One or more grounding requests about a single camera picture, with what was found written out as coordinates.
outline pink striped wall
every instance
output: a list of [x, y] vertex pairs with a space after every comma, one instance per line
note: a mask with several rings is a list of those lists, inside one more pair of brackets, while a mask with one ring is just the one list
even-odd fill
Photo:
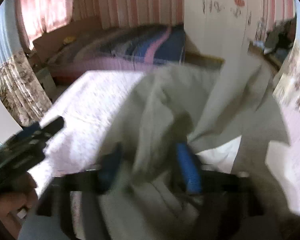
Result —
[[295, 0], [263, 0], [263, 22], [266, 31], [261, 34], [261, 40], [266, 40], [266, 32], [271, 31], [277, 21], [293, 19], [295, 16]]
[[73, 19], [99, 16], [104, 29], [183, 22], [183, 0], [74, 0]]

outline white bedsheet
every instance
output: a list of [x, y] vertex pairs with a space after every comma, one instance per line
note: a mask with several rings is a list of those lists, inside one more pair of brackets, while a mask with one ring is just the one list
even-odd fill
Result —
[[[131, 89], [144, 76], [137, 72], [89, 71], [69, 87], [41, 120], [61, 115], [65, 128], [45, 150], [47, 158], [30, 170], [41, 194], [52, 176], [78, 172], [96, 157], [103, 136]], [[280, 182], [291, 211], [300, 214], [300, 113], [281, 107], [291, 146], [271, 141], [266, 163]], [[199, 153], [203, 162], [230, 172], [240, 137], [216, 149]]]
[[88, 71], [59, 97], [40, 125], [62, 116], [65, 127], [48, 142], [46, 159], [29, 171], [38, 184], [38, 195], [53, 176], [79, 172], [94, 162], [112, 118], [144, 75]]

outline hand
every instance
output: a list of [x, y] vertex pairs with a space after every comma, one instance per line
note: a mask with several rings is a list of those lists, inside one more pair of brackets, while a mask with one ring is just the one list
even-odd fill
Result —
[[9, 192], [0, 195], [0, 220], [15, 239], [18, 238], [21, 224], [11, 212], [24, 206], [31, 208], [38, 201], [38, 196], [34, 190], [37, 184], [31, 175], [26, 173], [18, 180], [22, 180], [22, 184], [25, 186], [22, 192]]

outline white wardrobe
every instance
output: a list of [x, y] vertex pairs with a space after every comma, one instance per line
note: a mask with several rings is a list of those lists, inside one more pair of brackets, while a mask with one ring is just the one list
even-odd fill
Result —
[[262, 15], [263, 0], [185, 0], [186, 51], [236, 59], [255, 40]]

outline red circle sticker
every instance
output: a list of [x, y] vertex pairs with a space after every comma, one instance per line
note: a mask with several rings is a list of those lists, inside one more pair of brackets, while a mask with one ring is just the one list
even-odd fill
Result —
[[244, 7], [245, 5], [244, 0], [234, 0], [234, 3], [239, 7]]

